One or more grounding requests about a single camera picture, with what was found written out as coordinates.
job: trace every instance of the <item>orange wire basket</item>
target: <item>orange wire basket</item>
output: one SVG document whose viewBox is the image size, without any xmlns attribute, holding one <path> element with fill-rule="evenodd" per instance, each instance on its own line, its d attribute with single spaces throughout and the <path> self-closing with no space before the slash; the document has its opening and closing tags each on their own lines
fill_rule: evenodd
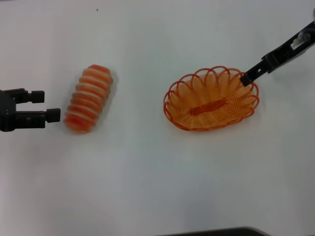
<svg viewBox="0 0 315 236">
<path fill-rule="evenodd" d="M 164 97 L 166 117 L 183 130 L 206 131 L 252 116 L 259 104 L 255 83 L 244 87 L 238 69 L 215 66 L 173 83 Z"/>
</svg>

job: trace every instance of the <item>oval basket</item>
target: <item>oval basket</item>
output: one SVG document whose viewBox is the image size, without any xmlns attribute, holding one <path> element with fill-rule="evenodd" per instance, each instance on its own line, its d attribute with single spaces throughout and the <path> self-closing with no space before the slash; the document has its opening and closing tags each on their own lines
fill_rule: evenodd
<svg viewBox="0 0 315 236">
<path fill-rule="evenodd" d="M 255 83 L 244 87 L 238 69 L 216 66 L 197 70 L 173 83 L 164 97 L 164 113 L 178 128 L 206 131 L 252 116 L 259 104 Z"/>
</svg>

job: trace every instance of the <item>orange striped toy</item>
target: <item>orange striped toy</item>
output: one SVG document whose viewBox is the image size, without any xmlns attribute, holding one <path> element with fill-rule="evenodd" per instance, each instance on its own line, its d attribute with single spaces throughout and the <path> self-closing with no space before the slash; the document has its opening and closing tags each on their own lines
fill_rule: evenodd
<svg viewBox="0 0 315 236">
<path fill-rule="evenodd" d="M 110 70 L 91 65 L 82 73 L 65 113 L 64 124 L 75 133 L 88 133 L 96 125 L 113 79 Z"/>
</svg>

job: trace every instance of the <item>white table surface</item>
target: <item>white table surface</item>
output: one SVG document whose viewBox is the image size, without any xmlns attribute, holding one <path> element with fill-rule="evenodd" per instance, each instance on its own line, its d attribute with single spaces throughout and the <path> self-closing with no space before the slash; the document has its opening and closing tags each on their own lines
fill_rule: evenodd
<svg viewBox="0 0 315 236">
<path fill-rule="evenodd" d="M 153 236 L 239 226 L 315 234 L 315 48 L 259 78 L 242 123 L 186 132 L 162 101 L 203 67 L 250 69 L 312 21 L 315 1 L 0 1 L 0 88 L 63 110 L 82 70 L 113 72 L 97 128 L 0 134 L 1 236 Z"/>
</svg>

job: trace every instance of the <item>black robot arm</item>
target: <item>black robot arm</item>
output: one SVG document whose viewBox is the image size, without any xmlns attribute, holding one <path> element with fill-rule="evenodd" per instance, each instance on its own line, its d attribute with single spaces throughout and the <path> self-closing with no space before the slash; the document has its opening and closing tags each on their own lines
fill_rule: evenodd
<svg viewBox="0 0 315 236">
<path fill-rule="evenodd" d="M 59 108 L 39 112 L 17 112 L 16 104 L 42 103 L 45 101 L 44 91 L 28 93 L 24 88 L 0 90 L 0 131 L 8 132 L 24 128 L 45 128 L 45 122 L 59 122 Z"/>
<path fill-rule="evenodd" d="M 250 85 L 266 72 L 269 74 L 289 61 L 299 57 L 314 44 L 315 22 L 313 21 L 283 45 L 265 55 L 260 63 L 241 77 L 242 84 L 244 86 Z"/>
</svg>

